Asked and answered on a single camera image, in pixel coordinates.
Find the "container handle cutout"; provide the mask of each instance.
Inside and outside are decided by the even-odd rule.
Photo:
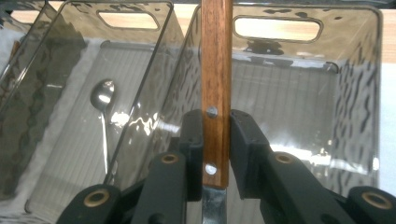
[[[10,13],[12,19],[24,24],[33,24],[40,14],[38,10],[13,10]]]
[[[242,38],[311,42],[318,39],[321,24],[319,21],[236,17],[233,31]]]
[[[146,12],[99,12],[101,20],[108,26],[123,29],[159,30],[154,17]]]

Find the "spoon handle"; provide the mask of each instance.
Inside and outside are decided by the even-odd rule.
[[[103,156],[104,156],[104,160],[105,160],[105,172],[106,175],[108,174],[108,151],[107,151],[107,134],[106,134],[106,119],[105,119],[105,113],[102,113],[102,133],[103,133]]]

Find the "wooden handle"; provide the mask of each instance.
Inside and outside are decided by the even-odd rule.
[[[9,54],[8,63],[11,63],[12,58],[15,56],[20,46],[21,43],[19,41],[14,41],[14,45],[12,46],[12,50]]]
[[[203,182],[220,189],[228,186],[232,17],[232,1],[202,0]]]

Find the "wooden surface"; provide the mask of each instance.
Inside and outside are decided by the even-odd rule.
[[[396,9],[381,10],[384,18],[382,63],[396,63]]]
[[[202,109],[204,116],[203,184],[225,189],[228,186],[231,112],[231,54],[233,1],[202,0]],[[206,110],[216,108],[211,118]],[[215,166],[209,174],[206,166]]]

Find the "black plastic bracket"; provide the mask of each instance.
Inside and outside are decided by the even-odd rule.
[[[119,223],[121,216],[120,190],[109,185],[94,185],[76,195],[57,223]]]
[[[184,223],[186,190],[184,156],[176,151],[156,156],[131,223]]]
[[[396,223],[396,198],[373,187],[355,187],[346,199],[346,211],[357,223]]]
[[[262,165],[289,223],[355,223],[298,158],[275,152]]]
[[[136,210],[140,194],[145,186],[145,181],[146,179],[143,179],[121,192],[120,209],[122,212],[122,224],[130,223],[132,218],[134,218],[134,212]]]
[[[204,120],[200,109],[184,115],[178,150],[187,163],[187,200],[197,202],[202,198],[202,162],[204,156]]]
[[[261,162],[270,152],[270,144],[253,117],[232,110],[230,162],[241,199],[262,196]]]

